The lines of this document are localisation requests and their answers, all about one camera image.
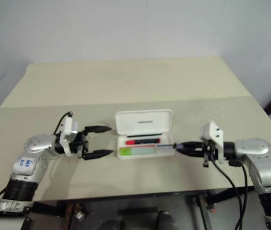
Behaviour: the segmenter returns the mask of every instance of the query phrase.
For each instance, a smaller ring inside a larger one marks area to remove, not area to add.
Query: white wall
[[[0,104],[31,62],[220,54],[271,99],[271,0],[0,0]]]

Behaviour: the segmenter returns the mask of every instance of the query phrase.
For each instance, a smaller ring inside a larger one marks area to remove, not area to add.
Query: red marker
[[[139,145],[139,144],[150,144],[150,143],[160,143],[160,139],[154,138],[154,139],[140,139],[140,140],[126,141],[126,145]]]

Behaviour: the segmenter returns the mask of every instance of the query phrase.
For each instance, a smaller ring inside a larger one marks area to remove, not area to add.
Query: robotic arm
[[[231,166],[244,163],[263,206],[266,226],[271,230],[271,144],[259,138],[223,142],[223,131],[215,123],[204,127],[201,139],[203,142],[183,142],[174,148],[188,156],[203,157],[204,167],[208,167],[211,157],[219,163],[225,158]]]
[[[29,229],[31,220],[27,214],[33,207],[33,196],[38,184],[42,181],[49,161],[61,154],[70,157],[77,154],[84,160],[106,156],[112,150],[101,149],[88,153],[86,136],[90,132],[102,133],[111,128],[106,126],[87,126],[78,132],[78,122],[73,121],[69,112],[62,124],[60,132],[53,135],[35,135],[29,138],[22,155],[13,166],[10,180],[0,199],[0,229]]]

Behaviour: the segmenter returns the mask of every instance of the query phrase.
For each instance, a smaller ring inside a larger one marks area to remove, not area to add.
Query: white table
[[[202,126],[214,120],[227,141],[258,137],[271,143],[271,120],[219,57],[32,64],[0,108],[0,190],[25,141],[52,133],[66,111],[73,111],[80,127],[112,127],[90,135],[90,149],[115,150],[115,113],[145,109],[173,111],[176,141],[199,140]],[[62,156],[50,163],[35,200],[230,187],[202,162],[179,153],[124,161],[116,152],[92,161]],[[221,167],[243,186],[241,169]]]

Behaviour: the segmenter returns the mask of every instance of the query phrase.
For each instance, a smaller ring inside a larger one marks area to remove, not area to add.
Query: floor
[[[83,221],[74,221],[73,230],[96,230],[109,219],[122,220],[127,230],[153,230],[157,212],[146,214],[119,215],[119,210],[137,207],[157,207],[172,214],[180,230],[204,230],[198,207],[193,205],[191,198],[183,195],[121,199],[111,201],[89,202],[85,208],[89,215]],[[233,230],[238,219],[238,204],[236,198],[223,201],[215,206],[215,212],[209,212],[214,230]],[[248,195],[248,204],[243,221],[243,230],[264,230],[263,210],[255,192]],[[59,230],[60,219],[33,214],[35,225],[33,230]]]

